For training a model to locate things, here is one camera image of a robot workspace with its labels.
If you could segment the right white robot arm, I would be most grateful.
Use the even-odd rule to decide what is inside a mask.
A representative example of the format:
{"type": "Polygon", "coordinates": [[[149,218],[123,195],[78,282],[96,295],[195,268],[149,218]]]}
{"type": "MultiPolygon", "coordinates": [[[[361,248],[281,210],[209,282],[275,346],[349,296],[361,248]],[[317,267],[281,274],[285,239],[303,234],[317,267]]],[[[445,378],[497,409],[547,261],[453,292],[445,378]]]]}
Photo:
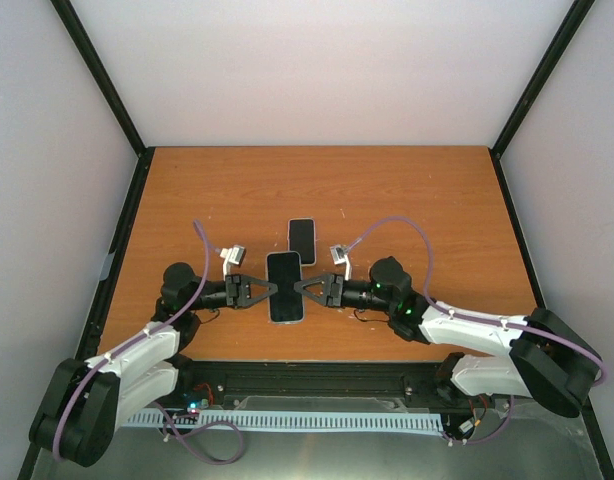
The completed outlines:
{"type": "Polygon", "coordinates": [[[554,312],[492,315],[426,298],[394,258],[378,260],[366,281],[327,273],[295,283],[297,293],[329,308],[383,312],[401,339],[455,345],[438,372],[439,392],[527,397],[577,417],[603,373],[600,355],[554,312]]]}

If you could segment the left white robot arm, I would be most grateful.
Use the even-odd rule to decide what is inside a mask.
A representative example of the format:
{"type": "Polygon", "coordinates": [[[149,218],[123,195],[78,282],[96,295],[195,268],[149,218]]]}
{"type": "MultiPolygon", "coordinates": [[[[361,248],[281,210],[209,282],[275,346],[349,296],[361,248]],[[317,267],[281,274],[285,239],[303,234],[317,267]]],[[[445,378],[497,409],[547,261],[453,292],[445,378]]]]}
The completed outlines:
{"type": "Polygon", "coordinates": [[[178,262],[163,274],[151,321],[121,345],[55,369],[29,430],[30,442],[62,460],[95,464],[116,431],[133,415],[167,396],[188,400],[195,378],[181,352],[196,335],[197,311],[249,308],[277,293],[274,283],[230,274],[207,281],[178,262]]]}

